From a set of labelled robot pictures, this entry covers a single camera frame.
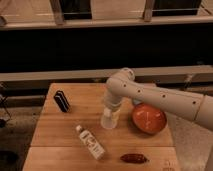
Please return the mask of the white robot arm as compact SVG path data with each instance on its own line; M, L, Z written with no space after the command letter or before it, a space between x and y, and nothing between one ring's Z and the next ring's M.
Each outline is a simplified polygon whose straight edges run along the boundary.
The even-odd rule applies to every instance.
M103 98L104 111L101 117L103 128L113 129L117 126L114 112L120 108L122 98L127 97L175 114L213 131L212 96L148 86L136 83L134 79L134 72L129 68L123 68L107 79Z

